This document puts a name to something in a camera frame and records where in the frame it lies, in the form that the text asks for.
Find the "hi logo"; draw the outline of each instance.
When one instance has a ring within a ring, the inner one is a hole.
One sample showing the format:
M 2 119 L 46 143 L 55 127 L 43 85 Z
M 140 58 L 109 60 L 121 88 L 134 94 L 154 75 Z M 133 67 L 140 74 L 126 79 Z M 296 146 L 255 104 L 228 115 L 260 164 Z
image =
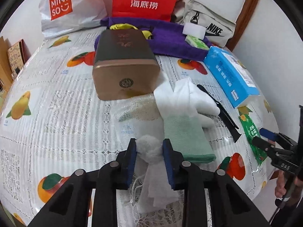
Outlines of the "hi logo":
M 57 19 L 73 11 L 72 0 L 49 0 L 51 20 Z

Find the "human hand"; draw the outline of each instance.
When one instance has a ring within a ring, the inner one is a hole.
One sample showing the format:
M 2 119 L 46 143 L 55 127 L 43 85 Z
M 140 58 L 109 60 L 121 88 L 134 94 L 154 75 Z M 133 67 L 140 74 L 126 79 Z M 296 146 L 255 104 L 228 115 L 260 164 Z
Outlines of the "human hand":
M 277 186 L 275 188 L 275 196 L 277 198 L 282 198 L 283 195 L 286 194 L 286 189 L 284 188 L 285 186 L 285 178 L 284 178 L 284 172 L 279 171 L 278 179 L 277 179 Z M 294 184 L 297 186 L 292 193 L 291 197 L 294 199 L 297 199 L 298 197 L 301 196 L 301 191 L 303 188 L 303 181 L 299 180 L 297 177 L 294 180 Z

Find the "blue gripper pad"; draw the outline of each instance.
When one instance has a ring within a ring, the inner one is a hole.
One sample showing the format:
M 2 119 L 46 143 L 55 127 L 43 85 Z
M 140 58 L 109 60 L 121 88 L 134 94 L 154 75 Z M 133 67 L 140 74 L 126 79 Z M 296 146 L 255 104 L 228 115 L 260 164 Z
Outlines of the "blue gripper pad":
M 125 160 L 127 164 L 126 167 L 124 167 L 124 169 L 127 170 L 126 183 L 128 187 L 131 185 L 132 177 L 134 175 L 134 165 L 136 163 L 136 158 L 137 158 L 136 139 L 131 138 L 125 154 Z
M 163 140 L 163 157 L 164 157 L 164 163 L 166 167 L 166 173 L 167 173 L 167 178 L 169 180 L 169 184 L 172 187 L 172 189 L 175 189 L 175 180 L 174 180 L 174 171 L 173 171 L 173 166 L 172 166 L 172 145 L 169 141 L 169 139 L 164 139 Z
M 264 128 L 260 129 L 260 135 L 266 137 L 267 139 L 269 139 L 273 142 L 276 141 L 276 137 L 277 137 L 276 133 L 271 132 L 271 131 L 269 131 L 267 129 L 264 129 Z

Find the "green snack package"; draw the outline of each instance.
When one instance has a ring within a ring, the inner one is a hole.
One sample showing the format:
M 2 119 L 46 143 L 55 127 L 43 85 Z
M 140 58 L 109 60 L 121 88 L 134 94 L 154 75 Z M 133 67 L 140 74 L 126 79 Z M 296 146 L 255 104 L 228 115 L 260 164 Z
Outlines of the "green snack package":
M 258 129 L 256 128 L 254 122 L 251 120 L 251 118 L 247 114 L 242 114 L 241 116 L 239 116 L 239 119 L 243 126 L 248 143 L 256 157 L 258 165 L 260 166 L 262 164 L 262 162 L 266 159 L 267 154 L 263 150 L 255 147 L 252 144 L 252 139 L 255 136 L 260 137 L 260 133 L 259 133 Z
M 185 41 L 190 45 L 198 49 L 209 50 L 208 46 L 199 38 L 187 35 Z

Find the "metal screw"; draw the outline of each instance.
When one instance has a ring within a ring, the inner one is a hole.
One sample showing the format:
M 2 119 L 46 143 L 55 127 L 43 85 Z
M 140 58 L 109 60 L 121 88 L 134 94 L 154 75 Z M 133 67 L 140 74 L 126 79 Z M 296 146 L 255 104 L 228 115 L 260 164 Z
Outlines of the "metal screw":
M 185 161 L 182 162 L 182 165 L 184 167 L 189 167 L 189 166 L 191 166 L 191 163 L 189 161 L 185 160 Z
M 224 175 L 225 175 L 225 171 L 222 170 L 222 169 L 218 169 L 218 170 L 217 170 L 217 174 L 218 174 L 219 176 L 224 176 Z
M 78 169 L 75 171 L 76 176 L 81 176 L 84 173 L 84 170 Z
M 112 161 L 112 162 L 110 162 L 110 164 L 109 164 L 111 167 L 117 167 L 118 165 L 119 165 L 119 162 L 117 162 L 117 161 Z

